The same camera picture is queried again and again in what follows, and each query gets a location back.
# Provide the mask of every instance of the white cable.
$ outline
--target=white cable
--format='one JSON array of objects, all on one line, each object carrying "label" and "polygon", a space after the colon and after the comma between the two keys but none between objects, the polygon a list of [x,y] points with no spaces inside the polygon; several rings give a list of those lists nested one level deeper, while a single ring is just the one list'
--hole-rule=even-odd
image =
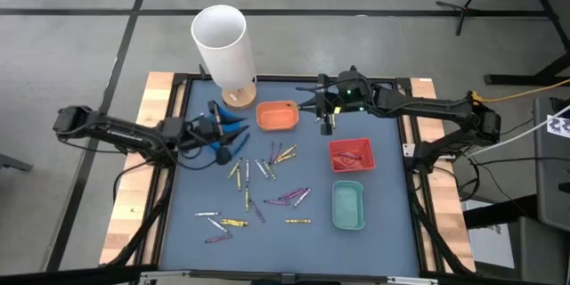
[{"label": "white cable", "polygon": [[[552,116],[552,117],[558,117],[558,116],[562,115],[563,113],[565,113],[567,110],[570,110],[570,105],[568,105],[566,108],[562,109],[559,113],[557,113],[556,115],[554,115],[554,116]],[[480,153],[482,153],[482,152],[490,151],[491,149],[495,149],[495,148],[497,148],[497,147],[501,147],[502,145],[505,145],[505,144],[507,144],[507,143],[512,143],[512,142],[514,142],[516,139],[518,139],[518,138],[520,138],[520,137],[522,137],[522,136],[524,136],[524,135],[526,135],[526,134],[530,134],[530,133],[533,132],[534,130],[536,130],[536,129],[538,129],[538,128],[544,126],[544,125],[546,125],[548,122],[549,122],[549,120],[548,120],[548,118],[547,118],[546,120],[542,121],[538,126],[536,126],[536,127],[534,127],[534,128],[531,128],[531,129],[529,129],[529,130],[523,132],[522,134],[520,134],[520,135],[518,135],[518,136],[515,136],[515,137],[512,137],[512,138],[510,138],[509,140],[507,140],[507,141],[505,141],[505,142],[496,143],[496,144],[494,144],[493,146],[489,146],[489,147],[484,148],[484,149],[482,149],[482,150],[480,150],[480,151],[475,151],[475,152],[473,152],[472,154],[468,155],[467,158],[471,158],[471,157],[476,156],[476,155],[478,155],[478,154],[480,154]]]}]

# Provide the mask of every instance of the wooden board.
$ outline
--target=wooden board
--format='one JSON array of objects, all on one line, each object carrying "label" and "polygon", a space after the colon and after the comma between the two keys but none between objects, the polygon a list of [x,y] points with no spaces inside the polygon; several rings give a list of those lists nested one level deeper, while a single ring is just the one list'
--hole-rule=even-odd
[{"label": "wooden board", "polygon": [[[174,73],[151,72],[142,96],[141,108],[137,117],[137,124],[144,126],[155,126],[157,122],[164,118],[168,97],[172,87]],[[414,78],[411,80],[411,87],[414,96],[435,98],[436,90],[431,79]],[[180,112],[180,98],[182,90],[177,93],[174,116]],[[444,135],[444,126],[441,120],[418,118],[419,133],[423,140],[433,141]],[[410,121],[404,118],[406,136],[412,142]],[[138,155],[129,155],[126,159],[125,168],[143,162]],[[438,161],[438,167],[443,167],[452,171],[449,163]],[[123,176],[118,187],[118,196],[111,214],[109,230],[103,245],[101,263],[109,262],[127,244],[128,240],[136,232],[143,219],[144,205],[150,189],[152,167],[141,167]],[[471,247],[468,241],[467,229],[461,213],[459,194],[457,186],[452,176],[445,172],[435,171],[429,176],[429,184],[432,192],[432,200],[436,213],[438,229],[453,252],[460,258],[461,262],[469,269],[475,271],[475,263],[471,254]],[[146,243],[144,263],[151,260],[151,249],[153,245],[155,229],[149,232]],[[433,256],[433,249],[427,233],[422,233],[424,247],[426,249],[427,266],[430,271],[436,269]]]}]

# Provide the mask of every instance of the red bowl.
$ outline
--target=red bowl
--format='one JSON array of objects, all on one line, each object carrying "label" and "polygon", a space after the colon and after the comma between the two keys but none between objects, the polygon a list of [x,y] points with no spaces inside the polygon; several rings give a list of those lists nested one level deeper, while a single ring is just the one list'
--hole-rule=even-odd
[{"label": "red bowl", "polygon": [[376,168],[371,140],[368,138],[331,141],[329,153],[332,171],[335,173]]}]

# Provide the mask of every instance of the yellow cable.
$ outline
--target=yellow cable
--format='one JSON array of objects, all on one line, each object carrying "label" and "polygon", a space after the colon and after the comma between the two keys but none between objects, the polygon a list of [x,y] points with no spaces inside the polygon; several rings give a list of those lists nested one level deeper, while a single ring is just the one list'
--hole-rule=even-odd
[{"label": "yellow cable", "polygon": [[561,81],[561,82],[559,82],[559,83],[557,83],[557,84],[555,84],[555,85],[549,85],[549,86],[547,86],[547,87],[538,88],[538,89],[530,90],[530,91],[523,92],[523,93],[520,93],[520,94],[513,94],[513,95],[510,95],[510,96],[506,96],[506,97],[502,97],[502,98],[496,98],[496,99],[485,99],[485,98],[481,97],[480,95],[478,95],[478,94],[475,93],[475,92],[473,93],[472,96],[473,96],[473,100],[479,101],[479,102],[502,102],[502,101],[506,101],[506,100],[508,100],[508,99],[518,98],[518,97],[521,97],[521,96],[524,96],[524,95],[527,95],[527,94],[534,94],[534,93],[538,93],[538,92],[541,92],[541,91],[544,91],[544,90],[549,90],[549,89],[552,89],[552,88],[556,88],[556,87],[558,87],[558,86],[561,86],[561,85],[563,85],[563,84],[567,84],[567,83],[569,83],[569,82],[570,82],[570,79],[567,79],[567,80]]}]

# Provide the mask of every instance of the sticker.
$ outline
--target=sticker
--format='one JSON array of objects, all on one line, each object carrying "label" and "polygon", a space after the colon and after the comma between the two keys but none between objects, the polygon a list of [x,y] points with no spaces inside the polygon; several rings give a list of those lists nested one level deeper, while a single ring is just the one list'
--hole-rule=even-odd
[{"label": "sticker", "polygon": [[547,119],[546,128],[549,133],[570,138],[570,119],[551,115],[547,115]]}]

